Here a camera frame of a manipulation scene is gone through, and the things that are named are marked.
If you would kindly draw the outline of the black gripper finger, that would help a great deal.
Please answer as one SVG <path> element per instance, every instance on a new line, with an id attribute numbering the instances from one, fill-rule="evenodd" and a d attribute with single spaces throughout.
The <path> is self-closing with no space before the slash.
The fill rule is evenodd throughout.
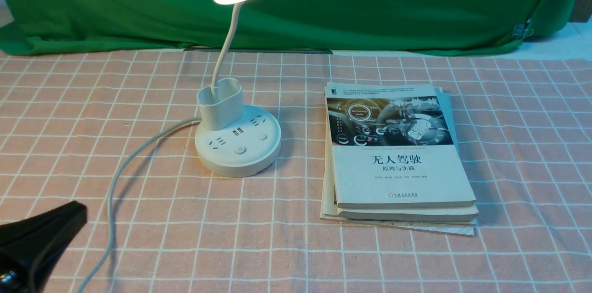
<path id="1" fill-rule="evenodd" d="M 0 228 L 0 291 L 42 293 L 68 245 L 87 223 L 78 201 Z"/>

